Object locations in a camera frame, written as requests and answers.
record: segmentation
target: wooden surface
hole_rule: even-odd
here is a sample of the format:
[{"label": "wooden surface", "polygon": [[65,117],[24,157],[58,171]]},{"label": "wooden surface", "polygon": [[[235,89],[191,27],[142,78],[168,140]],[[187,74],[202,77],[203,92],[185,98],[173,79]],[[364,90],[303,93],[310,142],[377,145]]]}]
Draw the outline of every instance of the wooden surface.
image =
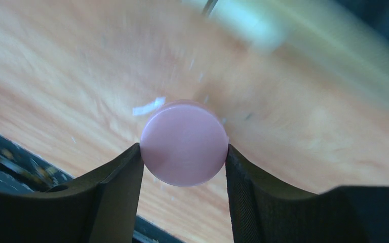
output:
[{"label": "wooden surface", "polygon": [[[312,192],[389,185],[389,109],[284,45],[258,55],[178,1],[0,0],[0,133],[79,176],[139,141],[156,97],[194,99],[231,143]],[[187,242],[231,242],[222,170],[194,188],[146,170],[138,213]]]},{"label": "wooden surface", "polygon": [[287,27],[287,44],[389,106],[389,42],[332,0],[248,0]]}]

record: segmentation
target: pink disc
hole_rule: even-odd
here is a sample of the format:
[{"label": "pink disc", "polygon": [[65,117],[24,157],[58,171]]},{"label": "pink disc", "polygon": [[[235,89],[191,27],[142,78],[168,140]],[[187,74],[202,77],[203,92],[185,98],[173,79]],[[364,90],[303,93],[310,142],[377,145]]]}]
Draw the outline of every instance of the pink disc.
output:
[{"label": "pink disc", "polygon": [[227,157],[229,138],[206,106],[179,100],[162,106],[142,131],[145,166],[174,186],[196,186],[213,178]]}]

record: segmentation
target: pink cap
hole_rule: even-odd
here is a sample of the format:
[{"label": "pink cap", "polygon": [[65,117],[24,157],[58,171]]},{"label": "pink cap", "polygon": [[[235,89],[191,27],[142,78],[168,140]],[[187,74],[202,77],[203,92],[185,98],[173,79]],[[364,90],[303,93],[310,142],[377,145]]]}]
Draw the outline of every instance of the pink cap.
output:
[{"label": "pink cap", "polygon": [[162,106],[142,131],[145,166],[161,181],[196,186],[213,178],[227,157],[229,138],[206,106],[178,100]]}]

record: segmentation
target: wooden table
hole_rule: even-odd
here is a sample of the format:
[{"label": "wooden table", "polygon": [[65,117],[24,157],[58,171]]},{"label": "wooden table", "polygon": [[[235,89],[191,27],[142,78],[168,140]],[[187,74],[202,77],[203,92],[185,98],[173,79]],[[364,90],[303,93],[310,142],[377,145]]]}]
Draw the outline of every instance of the wooden table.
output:
[{"label": "wooden table", "polygon": [[[177,1],[0,0],[0,134],[73,176],[134,142],[156,97],[194,99],[293,185],[389,185],[389,108],[284,44],[260,55]],[[145,170],[138,213],[187,242],[231,242],[225,173],[178,188]]]}]

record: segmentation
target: black clamp jaw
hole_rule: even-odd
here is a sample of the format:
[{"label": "black clamp jaw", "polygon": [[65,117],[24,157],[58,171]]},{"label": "black clamp jaw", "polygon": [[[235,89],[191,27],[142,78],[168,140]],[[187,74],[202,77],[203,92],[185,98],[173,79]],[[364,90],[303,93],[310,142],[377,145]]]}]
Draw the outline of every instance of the black clamp jaw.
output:
[{"label": "black clamp jaw", "polygon": [[[151,232],[139,227],[143,168],[136,143],[46,190],[0,192],[0,242],[181,242],[157,228],[150,228],[155,239],[145,237]],[[389,242],[389,187],[343,186],[315,195],[263,171],[232,145],[226,178],[236,243]]]},{"label": "black clamp jaw", "polygon": [[0,242],[132,242],[143,169],[135,144],[46,192],[0,193]]}]

